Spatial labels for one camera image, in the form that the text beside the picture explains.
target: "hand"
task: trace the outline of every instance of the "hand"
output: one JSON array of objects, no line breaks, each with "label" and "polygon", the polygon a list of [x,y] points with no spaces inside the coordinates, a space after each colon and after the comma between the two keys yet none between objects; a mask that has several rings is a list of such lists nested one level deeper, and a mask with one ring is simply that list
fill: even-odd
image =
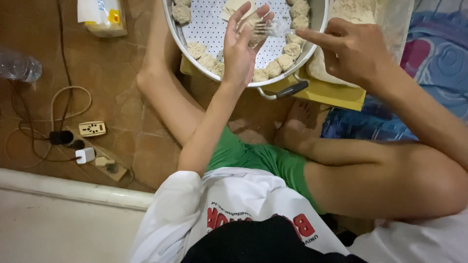
[{"label": "hand", "polygon": [[398,67],[387,52],[378,25],[332,18],[325,33],[300,29],[296,34],[322,48],[328,74],[371,93],[377,92],[374,89],[379,86],[378,81],[391,77],[395,66]]},{"label": "hand", "polygon": [[[250,2],[243,4],[227,22],[226,35],[224,36],[224,77],[223,83],[240,90],[240,93],[252,81],[254,76],[255,58],[265,41],[259,43],[255,48],[249,47],[252,35],[250,27],[244,27],[242,32],[236,32],[237,24],[250,9]],[[255,13],[264,20],[271,20],[273,12],[270,7],[263,5]]]}]

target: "foot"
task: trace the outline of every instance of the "foot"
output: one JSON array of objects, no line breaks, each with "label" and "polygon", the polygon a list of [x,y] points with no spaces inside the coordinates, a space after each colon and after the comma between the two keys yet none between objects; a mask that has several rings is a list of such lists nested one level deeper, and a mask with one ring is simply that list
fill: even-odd
[{"label": "foot", "polygon": [[288,118],[275,137],[275,145],[295,151],[301,142],[319,138],[329,106],[318,102],[296,99]]}]

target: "blue patterned cloth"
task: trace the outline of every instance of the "blue patterned cloth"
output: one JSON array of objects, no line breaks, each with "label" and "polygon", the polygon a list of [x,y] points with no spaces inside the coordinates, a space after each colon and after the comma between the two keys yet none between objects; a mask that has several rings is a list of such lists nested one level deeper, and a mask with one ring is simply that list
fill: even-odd
[{"label": "blue patterned cloth", "polygon": [[[400,66],[468,124],[468,0],[422,0],[411,17]],[[417,139],[385,105],[366,97],[361,112],[334,108],[323,138]]]}]

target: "pot handle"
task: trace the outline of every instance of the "pot handle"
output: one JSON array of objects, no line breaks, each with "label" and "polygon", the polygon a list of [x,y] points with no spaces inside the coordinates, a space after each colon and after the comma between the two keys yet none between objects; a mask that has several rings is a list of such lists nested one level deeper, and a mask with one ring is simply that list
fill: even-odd
[{"label": "pot handle", "polygon": [[257,87],[257,90],[258,90],[258,92],[260,92],[260,95],[263,98],[265,98],[267,100],[277,100],[277,99],[281,99],[281,98],[284,98],[284,97],[287,97],[287,96],[294,95],[294,94],[298,93],[299,91],[309,87],[309,80],[300,78],[298,76],[297,71],[294,73],[294,78],[296,78],[299,81],[299,83],[296,83],[296,84],[294,84],[292,86],[289,86],[289,87],[283,89],[282,91],[278,91],[274,95],[266,95],[263,92],[262,87]]}]

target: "plastic water bottle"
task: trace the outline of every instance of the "plastic water bottle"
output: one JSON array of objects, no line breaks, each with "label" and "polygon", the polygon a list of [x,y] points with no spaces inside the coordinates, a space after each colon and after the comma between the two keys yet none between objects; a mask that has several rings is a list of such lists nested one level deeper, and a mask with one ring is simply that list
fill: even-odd
[{"label": "plastic water bottle", "polygon": [[42,75],[42,65],[35,58],[0,47],[0,77],[35,82]]}]

